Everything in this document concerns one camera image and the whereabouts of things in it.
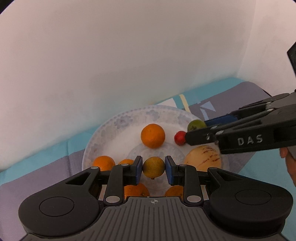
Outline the person's right hand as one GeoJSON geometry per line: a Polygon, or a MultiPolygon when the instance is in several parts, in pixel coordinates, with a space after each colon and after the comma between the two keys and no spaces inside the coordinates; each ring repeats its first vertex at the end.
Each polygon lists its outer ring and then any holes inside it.
{"type": "Polygon", "coordinates": [[[285,163],[287,166],[287,171],[296,186],[296,161],[289,152],[288,148],[280,148],[280,157],[285,158],[285,163]]]}

